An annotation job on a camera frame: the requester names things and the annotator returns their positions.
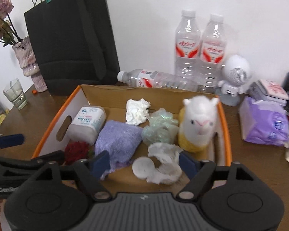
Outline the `red fabric rose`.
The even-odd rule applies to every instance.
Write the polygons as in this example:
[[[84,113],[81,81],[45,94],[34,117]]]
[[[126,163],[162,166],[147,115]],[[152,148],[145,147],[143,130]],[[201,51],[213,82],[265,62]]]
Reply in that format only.
[[[85,142],[69,143],[65,150],[65,165],[72,165],[80,159],[87,159],[89,154],[89,145]]]

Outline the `white round lid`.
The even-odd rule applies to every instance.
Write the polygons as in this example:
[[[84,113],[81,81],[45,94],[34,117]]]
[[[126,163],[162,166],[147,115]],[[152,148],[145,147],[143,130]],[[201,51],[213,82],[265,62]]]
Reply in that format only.
[[[132,170],[138,179],[145,180],[155,172],[155,164],[149,157],[139,157],[134,160]]]

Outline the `lying water bottle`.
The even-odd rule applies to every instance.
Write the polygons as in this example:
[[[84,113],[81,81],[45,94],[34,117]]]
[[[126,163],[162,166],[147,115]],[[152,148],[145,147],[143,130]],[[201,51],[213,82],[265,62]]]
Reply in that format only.
[[[196,92],[198,88],[196,82],[187,78],[148,69],[120,71],[117,80],[133,88],[167,88],[191,92]]]

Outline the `pink patterned pouch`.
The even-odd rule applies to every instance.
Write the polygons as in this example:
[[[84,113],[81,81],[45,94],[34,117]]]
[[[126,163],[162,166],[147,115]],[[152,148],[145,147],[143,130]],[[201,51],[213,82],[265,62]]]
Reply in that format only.
[[[285,107],[289,101],[289,95],[283,87],[270,80],[258,80],[249,87],[249,94],[256,101],[276,102]]]

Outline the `pink textured vase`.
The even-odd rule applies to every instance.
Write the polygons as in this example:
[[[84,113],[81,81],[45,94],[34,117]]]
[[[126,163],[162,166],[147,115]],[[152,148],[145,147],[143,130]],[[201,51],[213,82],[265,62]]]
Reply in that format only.
[[[38,92],[46,91],[47,85],[42,77],[29,37],[12,46],[20,68],[25,77],[30,77]]]

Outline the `right water bottle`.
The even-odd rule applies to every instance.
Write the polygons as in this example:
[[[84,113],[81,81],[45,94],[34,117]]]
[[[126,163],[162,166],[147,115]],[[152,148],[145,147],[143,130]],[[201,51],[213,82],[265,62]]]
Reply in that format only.
[[[227,41],[224,32],[224,17],[211,14],[202,33],[199,54],[199,91],[214,93],[221,75]]]

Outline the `purple tissue pack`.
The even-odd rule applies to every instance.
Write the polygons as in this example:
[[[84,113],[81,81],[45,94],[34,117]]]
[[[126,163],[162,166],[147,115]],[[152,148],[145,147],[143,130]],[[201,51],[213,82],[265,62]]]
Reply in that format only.
[[[244,141],[273,146],[289,141],[287,112],[278,103],[247,96],[239,107],[239,116]]]

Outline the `white wet wipes canister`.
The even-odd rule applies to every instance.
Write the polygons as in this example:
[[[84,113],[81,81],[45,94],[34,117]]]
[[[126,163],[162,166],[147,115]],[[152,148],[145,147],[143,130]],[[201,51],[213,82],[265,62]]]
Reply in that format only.
[[[93,146],[105,123],[106,112],[100,106],[83,106],[67,129],[72,141],[85,142]]]

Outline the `left water bottle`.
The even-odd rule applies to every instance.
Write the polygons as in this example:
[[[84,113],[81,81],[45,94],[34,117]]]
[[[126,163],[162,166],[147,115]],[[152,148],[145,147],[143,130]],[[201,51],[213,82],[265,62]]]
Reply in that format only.
[[[181,21],[175,33],[175,74],[182,80],[194,80],[196,59],[200,51],[201,32],[196,22],[196,12],[181,12]]]

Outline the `black paper shopping bag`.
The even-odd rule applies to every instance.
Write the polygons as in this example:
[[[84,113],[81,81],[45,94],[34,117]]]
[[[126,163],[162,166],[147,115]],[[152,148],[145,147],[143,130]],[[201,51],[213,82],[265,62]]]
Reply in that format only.
[[[50,0],[24,14],[51,94],[79,85],[115,85],[120,71],[106,0]]]

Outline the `purple knitted pouch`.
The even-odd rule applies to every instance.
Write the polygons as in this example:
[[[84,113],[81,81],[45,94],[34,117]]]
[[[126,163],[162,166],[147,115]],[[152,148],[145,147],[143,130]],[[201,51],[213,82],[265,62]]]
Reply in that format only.
[[[94,155],[103,151],[109,153],[109,168],[102,173],[100,179],[117,169],[130,165],[130,159],[142,142],[142,128],[119,121],[107,121],[98,135],[94,146]]]

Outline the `dried pink flower bouquet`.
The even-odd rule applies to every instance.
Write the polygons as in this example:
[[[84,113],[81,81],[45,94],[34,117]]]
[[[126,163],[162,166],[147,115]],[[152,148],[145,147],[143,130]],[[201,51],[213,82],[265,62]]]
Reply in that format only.
[[[0,43],[3,46],[16,45],[22,41],[10,18],[13,9],[11,0],[0,0]]]

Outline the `white tissue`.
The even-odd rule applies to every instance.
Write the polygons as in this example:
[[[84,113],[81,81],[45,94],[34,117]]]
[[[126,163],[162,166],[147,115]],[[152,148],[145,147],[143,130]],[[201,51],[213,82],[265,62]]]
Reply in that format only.
[[[126,123],[139,126],[146,122],[149,117],[150,102],[141,99],[139,101],[129,99],[126,103]]]
[[[148,157],[156,158],[161,165],[153,169],[146,181],[153,184],[171,185],[179,180],[182,169],[179,166],[179,158],[182,149],[179,146],[168,143],[153,143],[148,147]]]

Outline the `white yellow alpaca plush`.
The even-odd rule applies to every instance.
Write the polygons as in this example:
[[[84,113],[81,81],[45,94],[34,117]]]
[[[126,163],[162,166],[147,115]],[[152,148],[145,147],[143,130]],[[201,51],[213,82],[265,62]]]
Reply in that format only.
[[[218,98],[209,99],[198,95],[183,99],[183,108],[178,115],[178,145],[190,153],[205,150],[215,133],[218,117]]]

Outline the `iridescent plastic bag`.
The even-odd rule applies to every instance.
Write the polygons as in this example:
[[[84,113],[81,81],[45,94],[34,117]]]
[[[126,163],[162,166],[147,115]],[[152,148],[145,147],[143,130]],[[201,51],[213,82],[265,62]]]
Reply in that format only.
[[[147,146],[153,143],[174,144],[179,131],[178,120],[173,114],[160,108],[152,113],[149,118],[149,124],[144,127],[141,136],[142,141]]]

